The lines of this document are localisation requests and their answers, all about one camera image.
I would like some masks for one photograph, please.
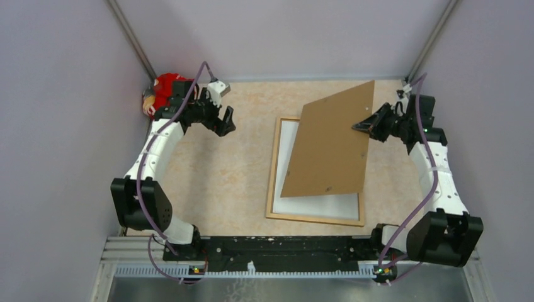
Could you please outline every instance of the metal pole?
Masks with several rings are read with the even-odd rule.
[[[143,65],[145,72],[148,74],[151,80],[154,80],[157,77],[156,73],[154,72],[154,69],[152,68],[152,65],[150,64],[149,59],[147,58],[147,55],[143,51],[141,44],[135,37],[132,27],[128,23],[128,20],[126,20],[126,17],[124,17],[124,14],[122,13],[122,10],[120,9],[117,1],[106,0],[106,3],[109,5],[111,12],[115,16],[115,19],[117,20],[120,28],[124,32],[124,35],[126,36],[126,40],[128,40],[130,46],[132,47],[133,51],[137,55],[137,58],[139,59],[140,63]]]
[[[436,38],[440,34],[441,30],[443,29],[445,23],[449,19],[449,16],[451,15],[452,11],[455,9],[456,5],[460,2],[460,0],[449,0],[449,3],[447,4],[447,7],[443,11],[443,14],[441,14],[440,20],[438,21],[438,24],[434,27],[434,30],[432,33],[430,33],[430,36],[428,37],[428,40],[424,44],[423,50],[419,53],[419,56],[412,66],[412,69],[410,70],[410,73],[407,76],[408,82],[413,81],[415,78],[417,72],[421,68],[421,65],[423,64],[426,56],[428,55],[431,47],[436,42]]]

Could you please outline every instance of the beige tabletop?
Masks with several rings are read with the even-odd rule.
[[[195,124],[174,149],[162,182],[174,214],[202,235],[368,235],[377,223],[400,224],[420,202],[421,187],[394,137],[369,142],[364,227],[265,218],[276,119],[300,116],[304,104],[364,82],[231,83],[223,103],[234,108],[237,130],[219,138]],[[400,81],[376,81],[373,112],[393,103],[399,88]]]

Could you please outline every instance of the gray floor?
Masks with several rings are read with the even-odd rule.
[[[210,279],[184,286],[164,278],[115,278],[109,302],[138,301],[463,302],[472,298],[463,270],[443,266],[421,266],[391,287],[340,279]]]

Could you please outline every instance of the gray wall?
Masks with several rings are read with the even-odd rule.
[[[529,0],[463,1],[423,67],[499,301],[534,296],[533,15]]]
[[[156,72],[227,80],[404,77],[445,0],[119,0]]]
[[[148,83],[102,0],[0,3],[0,301],[86,301]]]

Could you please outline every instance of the wall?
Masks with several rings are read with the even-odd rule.
[[[148,83],[104,1],[0,4],[0,301],[87,301]]]
[[[462,200],[482,217],[479,252],[499,301],[534,288],[534,3],[463,1],[423,70]]]
[[[447,1],[118,1],[156,73],[221,79],[400,79]]]

